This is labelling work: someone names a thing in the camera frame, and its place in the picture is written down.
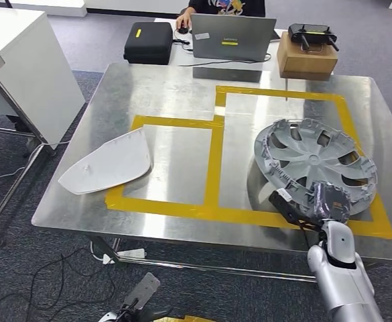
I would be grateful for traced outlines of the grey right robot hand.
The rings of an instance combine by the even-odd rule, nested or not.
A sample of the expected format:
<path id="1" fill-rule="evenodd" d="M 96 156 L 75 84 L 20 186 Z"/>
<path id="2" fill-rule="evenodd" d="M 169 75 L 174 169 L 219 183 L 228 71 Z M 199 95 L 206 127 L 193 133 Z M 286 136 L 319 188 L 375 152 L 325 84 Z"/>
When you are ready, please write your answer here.
<path id="1" fill-rule="evenodd" d="M 343 188 L 325 181 L 312 184 L 313 216 L 319 221 L 333 220 L 347 223 L 350 217 L 350 194 Z"/>

